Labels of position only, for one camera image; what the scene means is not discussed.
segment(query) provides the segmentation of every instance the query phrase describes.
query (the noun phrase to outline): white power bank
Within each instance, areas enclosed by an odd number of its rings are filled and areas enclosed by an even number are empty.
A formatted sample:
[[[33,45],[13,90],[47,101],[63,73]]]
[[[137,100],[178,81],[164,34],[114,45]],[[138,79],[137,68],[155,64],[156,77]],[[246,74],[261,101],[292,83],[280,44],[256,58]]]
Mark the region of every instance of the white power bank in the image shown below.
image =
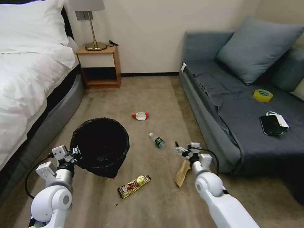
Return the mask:
[[[280,127],[283,130],[287,130],[289,128],[288,124],[286,123],[286,121],[284,120],[282,115],[277,114],[276,112],[272,112],[272,111],[267,112],[266,115],[267,116],[276,116],[276,118],[278,119],[278,122],[280,124]]]

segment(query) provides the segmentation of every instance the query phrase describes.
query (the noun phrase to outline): bottle label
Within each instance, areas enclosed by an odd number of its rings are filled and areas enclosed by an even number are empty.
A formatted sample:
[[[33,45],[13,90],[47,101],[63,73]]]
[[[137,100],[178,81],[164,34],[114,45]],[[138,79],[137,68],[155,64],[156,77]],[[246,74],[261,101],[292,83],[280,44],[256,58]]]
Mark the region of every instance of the bottle label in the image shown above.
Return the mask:
[[[157,145],[157,147],[159,147],[159,144],[161,144],[161,142],[163,142],[163,140],[160,137],[157,137],[155,139],[155,144]]]

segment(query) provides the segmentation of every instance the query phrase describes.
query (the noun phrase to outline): yellow tape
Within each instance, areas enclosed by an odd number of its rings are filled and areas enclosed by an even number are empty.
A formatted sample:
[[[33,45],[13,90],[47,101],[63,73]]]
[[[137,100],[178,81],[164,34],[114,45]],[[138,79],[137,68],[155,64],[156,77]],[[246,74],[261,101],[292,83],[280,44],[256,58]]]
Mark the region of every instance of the yellow tape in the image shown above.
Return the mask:
[[[267,90],[255,90],[253,97],[259,102],[267,103],[273,97],[273,94]]]

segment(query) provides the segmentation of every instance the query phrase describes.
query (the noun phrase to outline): white pillow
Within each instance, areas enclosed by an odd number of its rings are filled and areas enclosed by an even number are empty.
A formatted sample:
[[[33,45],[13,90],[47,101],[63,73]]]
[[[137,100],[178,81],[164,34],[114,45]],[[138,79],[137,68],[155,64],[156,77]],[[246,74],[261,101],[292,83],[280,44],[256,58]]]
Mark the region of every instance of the white pillow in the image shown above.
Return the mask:
[[[50,44],[67,46],[69,40],[61,15],[63,3],[63,0],[45,0],[0,4],[0,52]]]

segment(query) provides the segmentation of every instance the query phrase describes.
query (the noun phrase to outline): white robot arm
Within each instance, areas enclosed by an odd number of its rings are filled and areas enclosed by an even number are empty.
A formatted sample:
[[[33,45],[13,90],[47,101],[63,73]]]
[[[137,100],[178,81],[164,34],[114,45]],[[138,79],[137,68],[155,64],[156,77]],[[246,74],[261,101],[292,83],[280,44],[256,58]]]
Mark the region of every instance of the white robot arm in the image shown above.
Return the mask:
[[[195,180],[195,188],[199,196],[209,207],[211,217],[218,228],[259,228],[243,205],[228,194],[222,180],[210,172],[212,157],[209,154],[199,154],[200,144],[191,143],[189,149],[179,147],[176,151],[187,157],[191,163]]]
[[[39,165],[36,173],[46,181],[46,188],[39,192],[31,205],[31,228],[63,228],[65,219],[72,207],[72,178],[77,148],[68,152],[65,146],[52,149],[59,166],[50,161]]]
[[[195,188],[209,207],[212,219],[219,228],[259,228],[243,205],[228,194],[222,180],[210,172],[212,157],[200,154],[199,143],[191,143],[188,149],[179,147],[176,151],[189,159],[193,170]],[[76,157],[81,159],[80,151],[73,148],[68,152],[65,146],[52,150],[59,166],[51,162],[41,164],[37,174],[46,181],[46,188],[39,192],[31,205],[31,228],[63,228],[65,219],[72,207],[72,178]]]

